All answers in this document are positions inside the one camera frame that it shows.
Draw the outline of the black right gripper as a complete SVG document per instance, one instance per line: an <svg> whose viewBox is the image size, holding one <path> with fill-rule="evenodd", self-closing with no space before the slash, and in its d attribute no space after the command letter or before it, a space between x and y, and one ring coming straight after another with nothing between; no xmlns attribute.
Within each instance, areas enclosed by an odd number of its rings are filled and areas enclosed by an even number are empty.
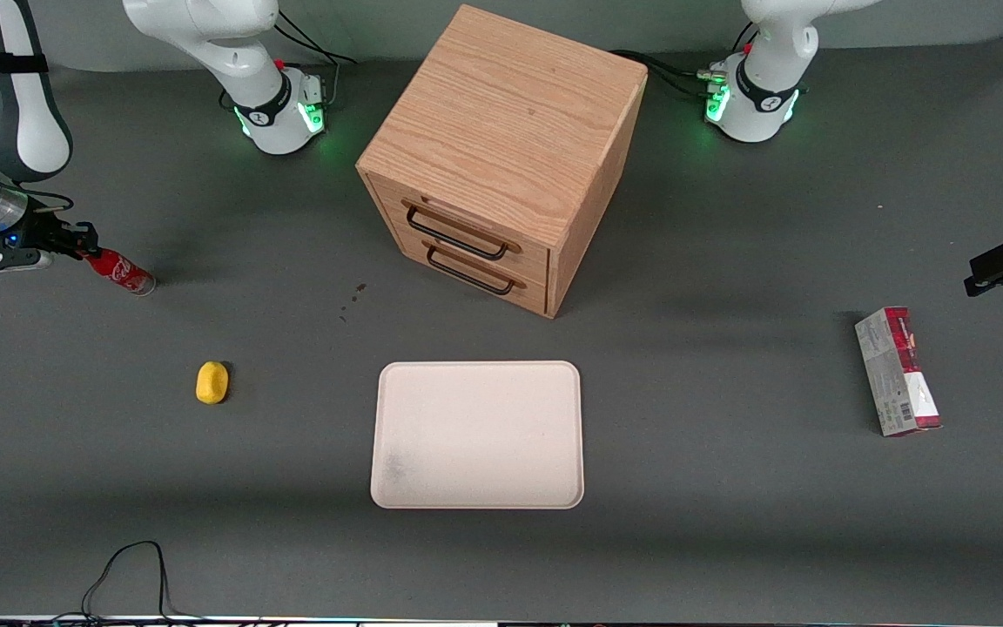
<svg viewBox="0 0 1003 627"><path fill-rule="evenodd" d="M84 260L89 250L101 249L91 222L71 225L57 217L23 217L5 231L5 247L66 255L73 260Z"/></svg>

